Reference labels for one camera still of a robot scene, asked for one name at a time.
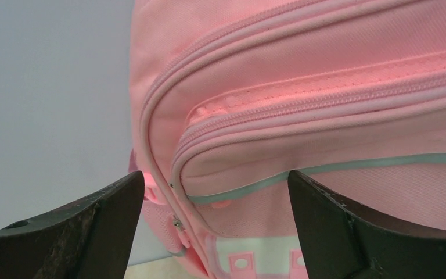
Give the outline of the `pink student backpack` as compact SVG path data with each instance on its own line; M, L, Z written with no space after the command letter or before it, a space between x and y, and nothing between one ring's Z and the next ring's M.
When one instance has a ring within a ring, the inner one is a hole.
M287 178L446 230L446 1L135 1L143 215L199 278L309 278Z

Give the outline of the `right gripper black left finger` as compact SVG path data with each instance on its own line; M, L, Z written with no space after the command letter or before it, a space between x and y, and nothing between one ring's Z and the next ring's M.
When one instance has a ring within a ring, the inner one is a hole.
M123 278L144 190L135 171L0 229L0 278Z

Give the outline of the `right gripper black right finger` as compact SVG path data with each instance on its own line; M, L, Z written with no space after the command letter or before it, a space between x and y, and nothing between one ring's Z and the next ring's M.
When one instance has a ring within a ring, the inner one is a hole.
M309 278L446 278L446 230L372 209L299 171L287 185Z

